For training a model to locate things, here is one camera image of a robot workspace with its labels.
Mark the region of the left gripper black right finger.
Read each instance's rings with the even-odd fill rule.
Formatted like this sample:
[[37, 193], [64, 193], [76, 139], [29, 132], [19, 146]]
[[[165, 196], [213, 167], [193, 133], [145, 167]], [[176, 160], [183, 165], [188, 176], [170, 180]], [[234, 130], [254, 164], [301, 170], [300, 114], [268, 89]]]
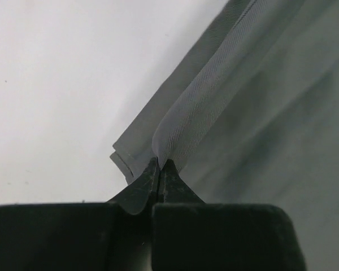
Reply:
[[269, 204], [206, 204], [172, 160], [152, 212], [153, 270], [306, 270], [290, 217]]

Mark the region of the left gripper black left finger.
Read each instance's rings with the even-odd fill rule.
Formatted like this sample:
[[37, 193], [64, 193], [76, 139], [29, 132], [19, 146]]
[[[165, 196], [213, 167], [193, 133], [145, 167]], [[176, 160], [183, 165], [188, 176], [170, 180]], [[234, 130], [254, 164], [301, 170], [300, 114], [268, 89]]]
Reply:
[[0, 270], [150, 270], [160, 169], [102, 203], [0, 206]]

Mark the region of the grey skirt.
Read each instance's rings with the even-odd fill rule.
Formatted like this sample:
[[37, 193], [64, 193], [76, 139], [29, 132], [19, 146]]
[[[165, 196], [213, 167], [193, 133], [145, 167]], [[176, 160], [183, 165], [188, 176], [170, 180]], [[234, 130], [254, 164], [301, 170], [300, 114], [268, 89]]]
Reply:
[[271, 203], [308, 270], [339, 270], [339, 1], [227, 1], [114, 143], [211, 203]]

